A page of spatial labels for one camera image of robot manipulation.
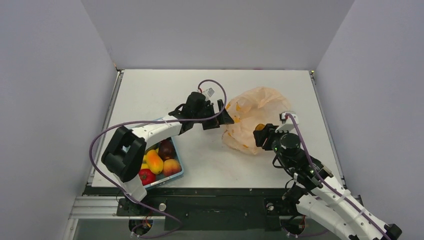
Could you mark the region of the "beige plastic bag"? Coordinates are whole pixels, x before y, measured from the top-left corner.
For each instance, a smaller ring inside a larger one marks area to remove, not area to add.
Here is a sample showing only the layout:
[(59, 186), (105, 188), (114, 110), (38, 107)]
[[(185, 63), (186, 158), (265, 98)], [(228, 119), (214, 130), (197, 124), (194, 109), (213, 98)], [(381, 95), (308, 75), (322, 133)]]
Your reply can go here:
[(279, 125), (279, 114), (291, 108), (289, 99), (274, 88), (261, 86), (243, 92), (225, 106), (234, 123), (224, 126), (222, 143), (247, 155), (261, 154), (253, 131), (259, 124)]

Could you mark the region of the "fake brown kiwi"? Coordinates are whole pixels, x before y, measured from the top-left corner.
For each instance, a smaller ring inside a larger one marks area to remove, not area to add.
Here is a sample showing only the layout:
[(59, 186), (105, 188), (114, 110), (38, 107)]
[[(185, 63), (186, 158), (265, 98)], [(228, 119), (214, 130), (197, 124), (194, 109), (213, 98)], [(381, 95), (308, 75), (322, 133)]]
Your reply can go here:
[(164, 139), (160, 142), (157, 154), (164, 161), (174, 159), (177, 155), (173, 143), (168, 139)]

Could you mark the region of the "fake orange mango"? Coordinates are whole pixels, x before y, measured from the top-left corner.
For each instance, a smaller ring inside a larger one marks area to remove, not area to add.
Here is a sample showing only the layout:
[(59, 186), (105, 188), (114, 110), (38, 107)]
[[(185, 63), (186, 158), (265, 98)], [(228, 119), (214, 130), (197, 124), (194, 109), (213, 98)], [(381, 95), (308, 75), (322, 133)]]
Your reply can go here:
[(163, 171), (164, 161), (158, 156), (154, 150), (147, 153), (147, 164), (149, 169), (155, 174), (159, 175)]

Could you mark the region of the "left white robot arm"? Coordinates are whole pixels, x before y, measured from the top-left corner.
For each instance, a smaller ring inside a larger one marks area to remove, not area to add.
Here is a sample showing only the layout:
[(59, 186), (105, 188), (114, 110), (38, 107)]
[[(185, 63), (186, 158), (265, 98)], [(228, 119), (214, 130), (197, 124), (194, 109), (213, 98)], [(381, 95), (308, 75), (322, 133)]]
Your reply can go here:
[(129, 208), (136, 215), (143, 215), (149, 210), (149, 201), (145, 198), (147, 190), (139, 177), (146, 150), (162, 140), (187, 132), (194, 124), (201, 124), (204, 130), (234, 124), (225, 103), (219, 99), (217, 104), (219, 112), (215, 113), (214, 104), (205, 94), (192, 92), (185, 103), (165, 117), (138, 127), (120, 126), (114, 132), (101, 156), (101, 162), (131, 199)]

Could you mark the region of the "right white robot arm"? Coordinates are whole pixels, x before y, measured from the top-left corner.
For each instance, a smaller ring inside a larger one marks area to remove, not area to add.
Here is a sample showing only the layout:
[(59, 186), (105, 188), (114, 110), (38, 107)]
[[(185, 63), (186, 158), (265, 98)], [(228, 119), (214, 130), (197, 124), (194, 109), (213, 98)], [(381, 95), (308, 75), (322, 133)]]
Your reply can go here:
[(295, 184), (282, 199), (283, 209), (310, 217), (342, 240), (397, 240), (403, 231), (386, 223), (361, 205), (333, 173), (312, 157), (304, 139), (273, 124), (259, 124), (255, 144), (273, 151)]

